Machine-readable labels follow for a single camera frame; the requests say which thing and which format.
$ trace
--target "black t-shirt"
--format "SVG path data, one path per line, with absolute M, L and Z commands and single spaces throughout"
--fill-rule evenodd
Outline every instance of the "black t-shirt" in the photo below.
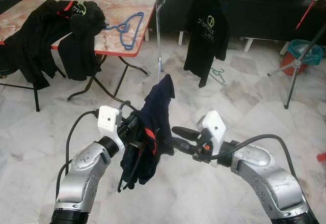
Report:
M 184 70 L 201 78 L 206 85 L 214 56 L 224 60 L 229 42 L 226 19 L 219 0 L 195 0 L 188 15 L 188 31 L 192 32 Z

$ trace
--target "black clothing pile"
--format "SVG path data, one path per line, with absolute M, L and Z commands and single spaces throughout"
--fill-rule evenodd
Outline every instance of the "black clothing pile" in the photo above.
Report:
M 50 47 L 72 32 L 60 42 L 59 54 L 69 78 L 86 79 L 100 71 L 94 36 L 105 27 L 104 20 L 94 2 L 47 0 L 29 15 L 19 31 L 5 40 L 6 58 L 0 59 L 0 71 L 6 67 L 13 71 L 16 67 L 38 90 L 49 86 L 42 72 L 53 78 L 58 70 Z
M 184 70 L 201 78 L 199 87 L 207 82 L 214 56 L 224 60 L 229 42 L 229 30 L 219 0 L 195 0 L 187 29 L 192 32 Z
M 128 145 L 120 162 L 123 168 L 121 179 L 128 183 L 129 189 L 134 188 L 137 180 L 145 184 L 154 176 L 161 154 L 174 155 L 169 124 L 169 104 L 174 97 L 172 79 L 166 75 L 153 86 L 143 108 L 132 112 L 140 119 L 145 133 L 142 147 Z

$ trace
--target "marble tabletop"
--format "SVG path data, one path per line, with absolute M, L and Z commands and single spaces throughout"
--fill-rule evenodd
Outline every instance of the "marble tabletop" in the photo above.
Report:
M 8 11 L 0 15 L 0 44 L 18 31 L 25 22 L 29 14 L 40 6 L 46 0 L 22 0 Z M 95 53 L 107 54 L 123 57 L 137 56 L 145 30 L 153 13 L 155 0 L 77 0 L 94 1 L 105 14 L 105 21 L 111 25 L 117 25 L 124 22 L 128 17 L 137 13 L 144 12 L 144 18 L 140 25 L 137 38 L 132 50 L 125 50 L 120 42 L 120 33 L 116 30 L 103 30 L 95 36 Z M 135 30 L 137 28 L 139 17 L 133 18 L 129 23 L 128 33 L 123 34 L 123 40 L 126 44 L 132 43 Z M 52 44 L 52 49 L 57 49 L 59 40 Z

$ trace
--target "teal bucket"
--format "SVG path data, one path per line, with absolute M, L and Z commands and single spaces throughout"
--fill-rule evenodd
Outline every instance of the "teal bucket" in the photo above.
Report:
M 287 51 L 292 54 L 296 59 L 298 59 L 309 44 L 310 42 L 308 41 L 295 39 L 290 42 Z M 306 65 L 319 65 L 322 55 L 323 52 L 321 47 L 318 45 L 314 45 L 313 48 L 310 49 L 307 53 L 304 60 L 302 60 L 302 63 Z

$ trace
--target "white table leg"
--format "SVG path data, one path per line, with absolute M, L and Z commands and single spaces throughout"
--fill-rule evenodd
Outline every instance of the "white table leg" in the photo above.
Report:
M 183 38 L 183 32 L 179 33 L 179 41 L 178 41 L 178 45 L 181 46 L 182 45 L 182 38 Z
M 149 30 L 148 28 L 145 30 L 145 42 L 149 41 Z
M 290 45 L 290 42 L 286 42 L 283 46 L 283 48 L 280 51 L 280 55 L 284 55 L 287 51 L 288 46 Z
M 248 52 L 251 44 L 253 43 L 253 38 L 248 38 L 246 45 L 244 46 L 243 51 Z

